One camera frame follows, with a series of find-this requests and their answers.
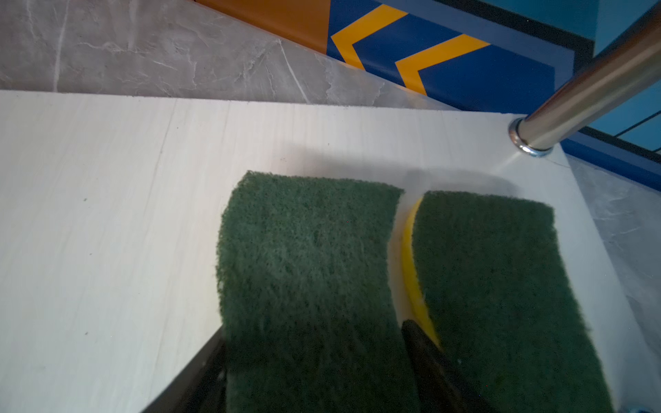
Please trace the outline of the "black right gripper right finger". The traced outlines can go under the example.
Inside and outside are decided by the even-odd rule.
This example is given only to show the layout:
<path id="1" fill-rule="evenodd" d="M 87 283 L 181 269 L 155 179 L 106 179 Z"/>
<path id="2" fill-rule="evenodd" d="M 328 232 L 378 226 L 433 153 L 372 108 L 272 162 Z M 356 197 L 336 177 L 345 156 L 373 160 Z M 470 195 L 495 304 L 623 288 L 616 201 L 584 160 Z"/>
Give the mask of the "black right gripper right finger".
<path id="1" fill-rule="evenodd" d="M 401 326 L 422 412 L 495 412 L 413 320 Z"/>

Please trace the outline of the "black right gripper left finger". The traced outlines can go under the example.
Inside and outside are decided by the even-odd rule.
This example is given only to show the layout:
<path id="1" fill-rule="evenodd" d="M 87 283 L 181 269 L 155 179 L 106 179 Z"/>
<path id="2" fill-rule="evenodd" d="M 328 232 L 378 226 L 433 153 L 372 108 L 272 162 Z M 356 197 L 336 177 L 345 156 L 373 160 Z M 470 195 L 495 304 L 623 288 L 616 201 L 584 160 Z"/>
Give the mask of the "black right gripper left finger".
<path id="1" fill-rule="evenodd" d="M 225 412 L 227 343 L 220 327 L 143 412 Z"/>

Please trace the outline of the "green yellow sponge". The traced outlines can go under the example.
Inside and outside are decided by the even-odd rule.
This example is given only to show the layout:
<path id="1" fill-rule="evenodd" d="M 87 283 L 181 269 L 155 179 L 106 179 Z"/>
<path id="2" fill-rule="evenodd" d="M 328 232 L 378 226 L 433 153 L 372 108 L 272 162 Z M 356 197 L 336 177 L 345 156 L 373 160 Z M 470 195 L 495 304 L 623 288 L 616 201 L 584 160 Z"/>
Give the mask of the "green yellow sponge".
<path id="1" fill-rule="evenodd" d="M 559 252 L 554 210 L 429 191 L 408 227 L 421 309 L 469 387 L 498 412 L 611 412 Z"/>
<path id="2" fill-rule="evenodd" d="M 417 412 L 388 283 L 402 192 L 250 171 L 217 246 L 230 412 Z"/>

